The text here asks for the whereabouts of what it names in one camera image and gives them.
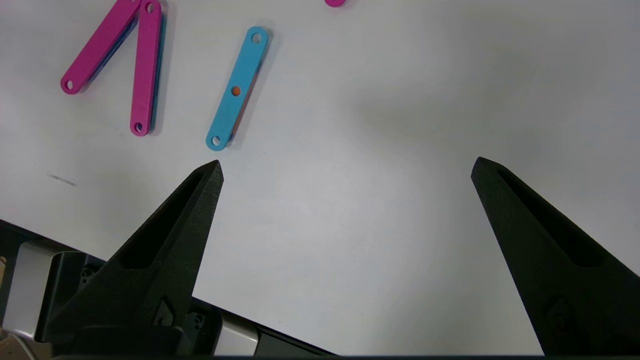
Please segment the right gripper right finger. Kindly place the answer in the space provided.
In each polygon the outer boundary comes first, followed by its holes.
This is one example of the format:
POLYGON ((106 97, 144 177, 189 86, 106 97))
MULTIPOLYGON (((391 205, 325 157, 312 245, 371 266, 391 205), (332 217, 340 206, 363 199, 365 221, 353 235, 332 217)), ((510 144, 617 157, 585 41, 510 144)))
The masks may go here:
POLYGON ((502 164, 471 180, 543 353, 637 357, 639 276, 502 164))

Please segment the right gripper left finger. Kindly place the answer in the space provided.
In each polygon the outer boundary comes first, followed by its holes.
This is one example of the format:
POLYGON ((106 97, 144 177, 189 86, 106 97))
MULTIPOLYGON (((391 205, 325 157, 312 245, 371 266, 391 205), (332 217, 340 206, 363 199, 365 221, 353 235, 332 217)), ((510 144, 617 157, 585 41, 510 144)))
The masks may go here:
POLYGON ((55 357, 188 357, 185 321, 224 183, 190 173, 45 326, 55 357))

